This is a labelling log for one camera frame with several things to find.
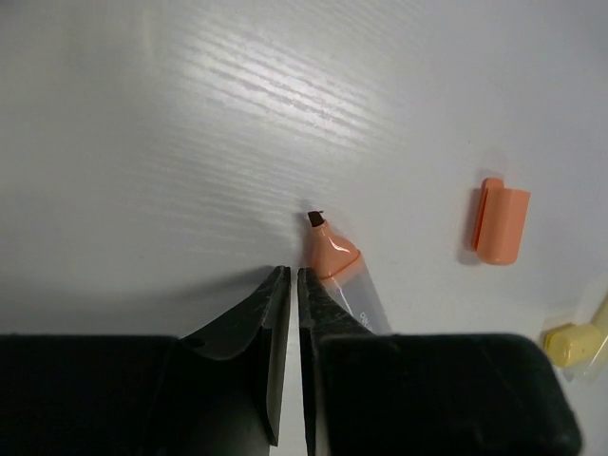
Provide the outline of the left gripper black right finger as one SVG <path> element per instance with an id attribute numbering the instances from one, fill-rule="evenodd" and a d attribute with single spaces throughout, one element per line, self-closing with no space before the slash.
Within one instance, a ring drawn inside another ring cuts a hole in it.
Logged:
<path id="1" fill-rule="evenodd" d="M 543 352 L 509 333 L 376 335 L 297 275 L 311 455 L 577 455 L 574 411 Z"/>

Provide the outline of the clear highlighter orange tip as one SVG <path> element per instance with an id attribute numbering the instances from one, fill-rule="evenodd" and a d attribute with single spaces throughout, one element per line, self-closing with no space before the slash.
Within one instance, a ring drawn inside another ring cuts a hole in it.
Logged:
<path id="1" fill-rule="evenodd" d="M 310 267 L 330 298 L 372 333 L 390 333 L 389 320 L 362 252 L 334 231 L 322 211 L 310 211 L 308 220 L 312 241 Z"/>

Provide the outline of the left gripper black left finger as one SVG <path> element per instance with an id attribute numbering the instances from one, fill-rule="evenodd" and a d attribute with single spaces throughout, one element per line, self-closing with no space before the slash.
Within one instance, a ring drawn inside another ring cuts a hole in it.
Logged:
<path id="1" fill-rule="evenodd" d="M 5 335 L 5 455 L 266 455 L 278 441 L 291 271 L 183 338 Z"/>

